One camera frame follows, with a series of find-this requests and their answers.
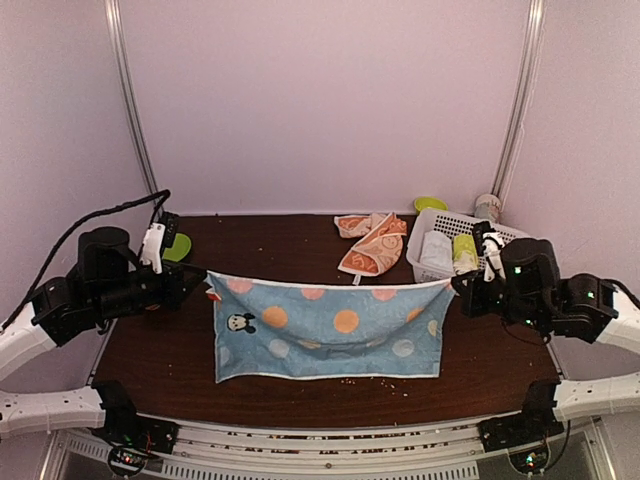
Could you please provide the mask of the blue polka dot towel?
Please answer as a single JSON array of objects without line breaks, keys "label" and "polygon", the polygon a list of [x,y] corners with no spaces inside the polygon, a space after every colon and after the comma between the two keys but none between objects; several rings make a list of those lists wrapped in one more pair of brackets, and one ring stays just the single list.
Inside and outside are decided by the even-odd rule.
[{"label": "blue polka dot towel", "polygon": [[407,285],[283,283],[209,272],[215,380],[266,376],[436,378],[447,280]]}]

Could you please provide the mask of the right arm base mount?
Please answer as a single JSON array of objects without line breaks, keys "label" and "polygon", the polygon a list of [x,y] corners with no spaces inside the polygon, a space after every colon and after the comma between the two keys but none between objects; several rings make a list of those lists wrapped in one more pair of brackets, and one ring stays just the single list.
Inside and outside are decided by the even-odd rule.
[{"label": "right arm base mount", "polygon": [[527,478],[549,472],[563,457],[571,435],[571,421],[563,423],[553,413],[560,383],[535,381],[519,412],[479,422],[484,452],[506,450],[511,467]]}]

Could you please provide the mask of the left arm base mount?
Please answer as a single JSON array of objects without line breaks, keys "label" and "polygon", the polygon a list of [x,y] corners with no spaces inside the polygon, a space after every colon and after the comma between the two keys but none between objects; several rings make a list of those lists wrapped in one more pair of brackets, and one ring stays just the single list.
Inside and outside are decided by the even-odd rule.
[{"label": "left arm base mount", "polygon": [[179,425],[173,421],[140,415],[125,388],[117,381],[97,382],[91,389],[98,394],[105,418],[91,434],[111,447],[107,466],[114,475],[130,479],[140,474],[160,454],[171,454]]}]

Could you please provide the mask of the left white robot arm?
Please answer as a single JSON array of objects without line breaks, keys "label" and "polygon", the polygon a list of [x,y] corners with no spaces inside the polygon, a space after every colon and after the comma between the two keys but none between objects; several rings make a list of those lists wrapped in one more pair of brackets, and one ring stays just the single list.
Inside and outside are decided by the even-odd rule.
[{"label": "left white robot arm", "polygon": [[[1,376],[7,378],[86,331],[104,334],[115,320],[154,308],[179,309],[207,273],[164,259],[176,225],[176,216],[163,215],[148,227],[139,252],[130,248],[130,235],[122,228],[104,226],[82,233],[77,262],[68,274],[37,282],[2,324]],[[117,381],[60,392],[2,393],[2,437],[69,428],[88,428],[123,444],[137,442],[145,432],[136,407]]]}]

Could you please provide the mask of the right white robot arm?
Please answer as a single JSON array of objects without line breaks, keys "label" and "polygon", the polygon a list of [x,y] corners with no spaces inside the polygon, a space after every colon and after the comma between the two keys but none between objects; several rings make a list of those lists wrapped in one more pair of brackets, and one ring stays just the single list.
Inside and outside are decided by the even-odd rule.
[{"label": "right white robot arm", "polygon": [[[562,278],[546,239],[503,242],[487,221],[472,229],[485,266],[456,275],[451,285],[469,318],[495,314],[507,325],[589,344],[639,351],[639,300],[621,282],[588,273]],[[539,381],[530,385],[522,412],[513,419],[519,440],[535,440],[551,421],[628,413],[639,408],[639,375],[586,381]]]}]

